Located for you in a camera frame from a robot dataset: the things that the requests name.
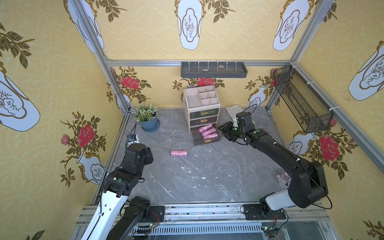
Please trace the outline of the pink trash bag roll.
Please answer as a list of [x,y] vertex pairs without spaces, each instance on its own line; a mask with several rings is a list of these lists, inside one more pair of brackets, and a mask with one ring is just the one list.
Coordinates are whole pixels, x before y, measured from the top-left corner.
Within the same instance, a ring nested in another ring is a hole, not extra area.
[[218,133],[213,133],[213,134],[210,134],[210,135],[206,135],[203,137],[204,140],[207,140],[207,139],[212,139],[212,138],[216,138],[218,137]]
[[202,132],[202,136],[205,137],[205,136],[214,134],[214,133],[216,133],[216,132],[217,132],[216,128],[212,127],[212,128],[210,128],[210,129],[208,129],[208,130]]
[[171,156],[172,157],[187,157],[188,151],[187,150],[171,150]]
[[212,127],[213,127],[212,124],[204,125],[204,126],[202,126],[202,127],[200,127],[200,128],[198,129],[198,132],[199,132],[199,133],[203,133],[203,132],[205,132],[205,131],[211,129]]

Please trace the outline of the beige drawer organizer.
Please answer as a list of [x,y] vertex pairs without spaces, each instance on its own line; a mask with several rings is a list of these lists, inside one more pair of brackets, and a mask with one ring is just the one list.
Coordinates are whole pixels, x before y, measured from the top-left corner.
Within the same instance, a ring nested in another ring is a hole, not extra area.
[[[216,143],[221,140],[217,130],[217,123],[221,110],[221,103],[214,86],[203,86],[184,90],[183,106],[187,129],[193,136],[194,146]],[[212,124],[216,128],[218,137],[204,140],[198,129],[204,125]]]

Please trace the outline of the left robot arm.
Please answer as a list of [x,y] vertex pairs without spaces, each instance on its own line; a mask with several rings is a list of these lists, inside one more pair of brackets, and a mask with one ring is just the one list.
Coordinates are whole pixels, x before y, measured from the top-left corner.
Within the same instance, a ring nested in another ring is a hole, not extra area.
[[153,162],[151,149],[131,144],[125,149],[122,164],[106,178],[98,208],[87,227],[83,240],[123,240],[141,220],[149,217],[150,200],[135,197],[124,215],[113,225],[133,188],[142,178],[144,167]]

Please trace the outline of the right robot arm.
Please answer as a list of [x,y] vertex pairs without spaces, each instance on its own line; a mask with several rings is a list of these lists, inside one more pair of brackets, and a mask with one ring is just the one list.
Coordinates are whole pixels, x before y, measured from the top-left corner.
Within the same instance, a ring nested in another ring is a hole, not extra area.
[[321,164],[309,162],[292,153],[263,129],[255,129],[253,124],[241,128],[235,127],[232,122],[227,122],[220,126],[219,130],[227,140],[236,142],[241,139],[244,145],[264,153],[291,178],[287,189],[260,199],[261,209],[265,213],[295,206],[304,209],[315,205],[315,202],[322,198],[329,198],[325,172]]

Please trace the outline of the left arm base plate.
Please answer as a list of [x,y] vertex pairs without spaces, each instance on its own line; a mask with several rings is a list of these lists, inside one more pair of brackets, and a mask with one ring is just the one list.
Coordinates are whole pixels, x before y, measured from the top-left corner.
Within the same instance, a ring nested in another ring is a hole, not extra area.
[[150,206],[149,215],[143,219],[144,223],[162,223],[165,218],[165,206]]

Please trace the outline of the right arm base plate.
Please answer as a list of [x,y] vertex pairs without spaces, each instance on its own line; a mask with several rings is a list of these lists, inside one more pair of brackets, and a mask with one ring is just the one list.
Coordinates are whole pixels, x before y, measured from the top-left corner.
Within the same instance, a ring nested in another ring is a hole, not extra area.
[[242,213],[247,221],[251,220],[286,220],[283,210],[273,211],[262,204],[245,204],[242,206]]

